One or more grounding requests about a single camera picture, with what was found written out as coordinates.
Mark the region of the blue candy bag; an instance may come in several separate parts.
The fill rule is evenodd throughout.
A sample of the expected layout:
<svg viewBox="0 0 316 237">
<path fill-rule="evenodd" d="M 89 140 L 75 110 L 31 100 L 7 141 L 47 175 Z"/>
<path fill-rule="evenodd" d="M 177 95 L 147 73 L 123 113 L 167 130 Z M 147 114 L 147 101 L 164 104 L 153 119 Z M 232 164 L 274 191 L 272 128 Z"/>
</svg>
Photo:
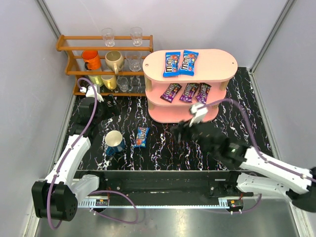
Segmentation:
<svg viewBox="0 0 316 237">
<path fill-rule="evenodd" d="M 148 136 L 148 127 L 138 127 L 134 147 L 145 148 Z"/>
<path fill-rule="evenodd" d="M 165 53 L 165 68 L 163 77 L 175 77 L 179 75 L 178 64 L 180 60 L 181 52 L 166 52 Z"/>
<path fill-rule="evenodd" d="M 183 51 L 183 60 L 178 70 L 180 75 L 194 76 L 195 74 L 195 62 L 199 53 L 189 50 Z"/>
</svg>

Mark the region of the purple candy bag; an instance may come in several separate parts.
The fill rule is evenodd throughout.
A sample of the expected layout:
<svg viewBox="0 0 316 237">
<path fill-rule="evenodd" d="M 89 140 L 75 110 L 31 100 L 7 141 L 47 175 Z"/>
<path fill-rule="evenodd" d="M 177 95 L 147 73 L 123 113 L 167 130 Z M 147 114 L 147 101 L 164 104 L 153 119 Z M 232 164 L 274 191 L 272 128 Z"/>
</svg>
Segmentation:
<svg viewBox="0 0 316 237">
<path fill-rule="evenodd" d="M 180 84 L 171 83 L 166 91 L 163 93 L 163 95 L 160 96 L 160 98 L 169 103 L 172 103 L 174 97 L 177 95 L 181 88 L 182 86 Z"/>
<path fill-rule="evenodd" d="M 206 104 L 210 89 L 211 89 L 211 85 L 204 82 L 201 83 L 199 85 L 199 90 L 195 99 L 200 103 Z"/>
<path fill-rule="evenodd" d="M 179 100 L 182 102 L 191 103 L 198 88 L 199 83 L 187 83 Z"/>
</svg>

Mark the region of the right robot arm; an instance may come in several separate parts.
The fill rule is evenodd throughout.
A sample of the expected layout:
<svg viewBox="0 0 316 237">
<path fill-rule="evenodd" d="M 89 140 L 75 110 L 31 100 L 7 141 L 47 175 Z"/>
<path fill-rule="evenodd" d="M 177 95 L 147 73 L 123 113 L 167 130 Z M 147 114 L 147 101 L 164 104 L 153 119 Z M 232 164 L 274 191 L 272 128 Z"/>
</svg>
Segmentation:
<svg viewBox="0 0 316 237">
<path fill-rule="evenodd" d="M 255 146 L 230 139 L 210 122 L 190 125 L 182 121 L 171 133 L 175 141 L 193 141 L 228 170 L 236 171 L 233 185 L 239 191 L 280 197 L 301 210 L 316 211 L 315 168 L 293 166 L 266 155 Z"/>
</svg>

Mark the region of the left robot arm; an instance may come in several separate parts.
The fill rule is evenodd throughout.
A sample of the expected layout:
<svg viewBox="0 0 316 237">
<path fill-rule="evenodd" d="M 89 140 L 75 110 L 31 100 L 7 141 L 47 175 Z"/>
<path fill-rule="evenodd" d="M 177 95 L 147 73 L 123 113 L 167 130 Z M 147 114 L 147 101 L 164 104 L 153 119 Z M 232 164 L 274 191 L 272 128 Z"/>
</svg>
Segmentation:
<svg viewBox="0 0 316 237">
<path fill-rule="evenodd" d="M 35 214 L 38 218 L 71 221 L 78 203 L 99 187 L 100 178 L 84 175 L 73 182 L 78 165 L 99 133 L 99 124 L 120 115 L 120 109 L 113 95 L 102 101 L 93 96 L 85 97 L 79 104 L 79 113 L 74 123 L 64 151 L 53 170 L 43 181 L 36 181 L 31 189 Z"/>
</svg>

